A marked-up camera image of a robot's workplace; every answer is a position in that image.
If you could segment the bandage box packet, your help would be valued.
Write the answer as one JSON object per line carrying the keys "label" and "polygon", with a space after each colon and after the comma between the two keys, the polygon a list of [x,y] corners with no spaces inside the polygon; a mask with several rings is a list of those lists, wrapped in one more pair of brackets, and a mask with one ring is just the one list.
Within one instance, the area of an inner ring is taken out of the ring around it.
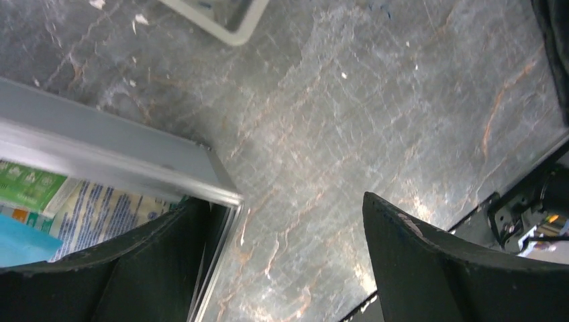
{"label": "bandage box packet", "polygon": [[158,218],[175,205],[168,201],[84,182],[77,186],[54,218],[1,206],[10,217],[62,241],[48,262],[95,246]]}

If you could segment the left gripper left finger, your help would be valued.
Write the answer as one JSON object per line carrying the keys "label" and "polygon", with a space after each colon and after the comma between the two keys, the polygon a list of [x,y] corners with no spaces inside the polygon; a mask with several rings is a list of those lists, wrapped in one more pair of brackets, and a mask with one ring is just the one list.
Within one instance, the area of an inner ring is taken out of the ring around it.
{"label": "left gripper left finger", "polygon": [[2,321],[194,321],[231,213],[189,199],[55,262],[1,270]]}

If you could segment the grey divider tray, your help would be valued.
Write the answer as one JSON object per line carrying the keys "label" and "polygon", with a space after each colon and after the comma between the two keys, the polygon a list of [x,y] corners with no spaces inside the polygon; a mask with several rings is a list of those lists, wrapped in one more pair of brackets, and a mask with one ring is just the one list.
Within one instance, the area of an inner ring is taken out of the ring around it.
{"label": "grey divider tray", "polygon": [[269,0],[160,2],[224,44],[241,46],[251,38]]}

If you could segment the blue white gauze packet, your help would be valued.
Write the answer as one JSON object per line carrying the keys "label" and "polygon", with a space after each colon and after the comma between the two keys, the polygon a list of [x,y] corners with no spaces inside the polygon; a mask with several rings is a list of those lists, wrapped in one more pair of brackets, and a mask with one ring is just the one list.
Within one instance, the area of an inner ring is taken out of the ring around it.
{"label": "blue white gauze packet", "polygon": [[2,268],[48,261],[61,246],[61,240],[1,215]]}

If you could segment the grey metal case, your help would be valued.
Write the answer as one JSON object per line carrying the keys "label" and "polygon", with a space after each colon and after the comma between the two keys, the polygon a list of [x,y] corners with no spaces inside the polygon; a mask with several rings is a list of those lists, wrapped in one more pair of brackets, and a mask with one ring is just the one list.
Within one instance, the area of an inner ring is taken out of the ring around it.
{"label": "grey metal case", "polygon": [[173,209],[189,199],[228,207],[231,213],[194,321],[203,320],[244,202],[214,152],[190,140],[2,79],[2,160],[67,177],[49,205],[57,212],[48,218],[54,218],[84,182],[156,197],[173,203]]}

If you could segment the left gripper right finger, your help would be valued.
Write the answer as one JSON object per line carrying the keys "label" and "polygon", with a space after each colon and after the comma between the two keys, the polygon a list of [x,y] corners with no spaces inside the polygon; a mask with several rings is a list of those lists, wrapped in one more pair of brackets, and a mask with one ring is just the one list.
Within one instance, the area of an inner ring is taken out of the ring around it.
{"label": "left gripper right finger", "polygon": [[385,321],[567,321],[568,267],[465,241],[363,196]]}

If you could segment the green small box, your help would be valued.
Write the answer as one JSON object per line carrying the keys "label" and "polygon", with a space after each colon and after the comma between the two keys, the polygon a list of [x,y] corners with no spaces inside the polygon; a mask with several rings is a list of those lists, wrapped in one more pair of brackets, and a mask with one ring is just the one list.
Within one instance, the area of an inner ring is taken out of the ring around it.
{"label": "green small box", "polygon": [[1,161],[1,202],[53,217],[57,210],[49,205],[63,187],[67,177]]}

